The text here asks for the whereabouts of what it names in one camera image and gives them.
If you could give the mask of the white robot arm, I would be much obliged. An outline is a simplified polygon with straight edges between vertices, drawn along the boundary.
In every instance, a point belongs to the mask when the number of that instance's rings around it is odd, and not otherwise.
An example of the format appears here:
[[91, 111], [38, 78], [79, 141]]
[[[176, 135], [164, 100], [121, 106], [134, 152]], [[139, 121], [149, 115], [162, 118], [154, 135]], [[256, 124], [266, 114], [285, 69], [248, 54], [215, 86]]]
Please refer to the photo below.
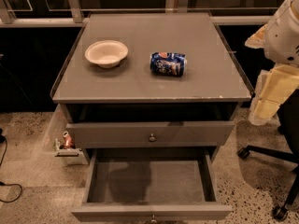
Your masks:
[[265, 125], [299, 87], [299, 0], [285, 0], [267, 24], [245, 46], [263, 49], [275, 66], [262, 71], [249, 108], [249, 122]]

